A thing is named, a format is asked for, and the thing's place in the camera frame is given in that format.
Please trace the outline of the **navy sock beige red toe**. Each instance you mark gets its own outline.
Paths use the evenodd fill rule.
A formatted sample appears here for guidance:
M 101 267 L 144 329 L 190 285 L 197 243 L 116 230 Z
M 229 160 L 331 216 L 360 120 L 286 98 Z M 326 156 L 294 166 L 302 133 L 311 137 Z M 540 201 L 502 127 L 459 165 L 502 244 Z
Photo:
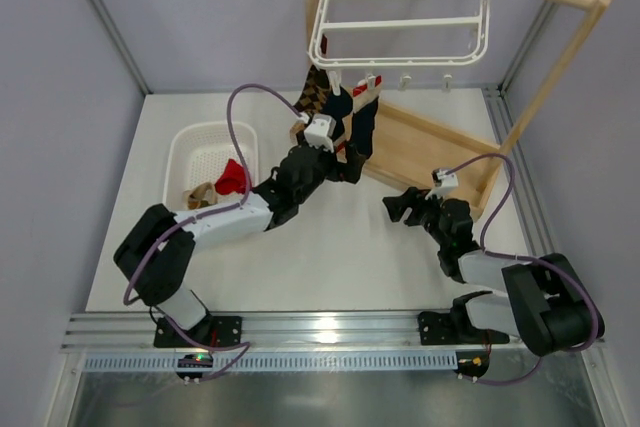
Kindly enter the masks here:
M 353 109 L 353 98 L 344 89 L 339 95 L 330 92 L 322 109 L 322 114 L 334 121 L 330 139 L 344 162 L 351 156 L 352 134 L 355 132 Z

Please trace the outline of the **navy blue sock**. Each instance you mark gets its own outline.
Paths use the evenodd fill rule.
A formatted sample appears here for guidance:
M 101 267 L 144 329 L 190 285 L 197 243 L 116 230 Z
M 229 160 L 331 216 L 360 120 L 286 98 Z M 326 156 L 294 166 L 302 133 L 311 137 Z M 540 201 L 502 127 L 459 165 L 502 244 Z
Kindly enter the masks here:
M 372 87 L 362 80 L 351 91 L 351 131 L 347 145 L 365 159 L 373 154 L 373 134 L 381 87 L 382 77 L 374 76 Z

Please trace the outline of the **beige striped green sock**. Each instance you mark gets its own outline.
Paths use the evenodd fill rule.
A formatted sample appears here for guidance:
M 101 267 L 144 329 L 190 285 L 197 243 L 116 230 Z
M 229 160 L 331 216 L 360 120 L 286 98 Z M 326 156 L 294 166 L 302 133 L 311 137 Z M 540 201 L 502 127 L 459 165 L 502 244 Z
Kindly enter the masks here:
M 218 203 L 218 194 L 211 182 L 204 182 L 191 190 L 183 192 L 182 200 L 188 210 L 197 210 Z

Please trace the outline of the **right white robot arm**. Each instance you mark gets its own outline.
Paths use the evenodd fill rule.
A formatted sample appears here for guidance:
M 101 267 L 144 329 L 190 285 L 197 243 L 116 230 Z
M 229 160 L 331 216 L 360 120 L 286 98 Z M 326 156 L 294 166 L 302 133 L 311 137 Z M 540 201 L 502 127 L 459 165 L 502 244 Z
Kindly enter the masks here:
M 474 220 L 464 200 L 443 199 L 411 187 L 382 199 L 393 222 L 421 227 L 439 246 L 445 276 L 483 290 L 454 301 L 451 313 L 466 342 L 489 330 L 523 341 L 544 357 L 578 349 L 603 337 L 604 319 L 568 258 L 489 254 L 473 237 Z

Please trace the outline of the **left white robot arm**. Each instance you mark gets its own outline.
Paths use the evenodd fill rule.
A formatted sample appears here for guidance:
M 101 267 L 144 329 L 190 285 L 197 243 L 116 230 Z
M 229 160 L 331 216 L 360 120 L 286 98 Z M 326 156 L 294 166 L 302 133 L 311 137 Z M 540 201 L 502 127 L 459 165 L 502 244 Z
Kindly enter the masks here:
M 154 346 L 231 349 L 238 340 L 220 331 L 213 316 L 184 284 L 194 252 L 284 225 L 325 181 L 360 180 L 372 149 L 361 142 L 344 145 L 346 159 L 308 145 L 291 148 L 270 176 L 238 202 L 186 212 L 163 204 L 149 207 L 116 249 L 113 260 L 129 284 L 125 304 L 137 300 L 157 309 Z

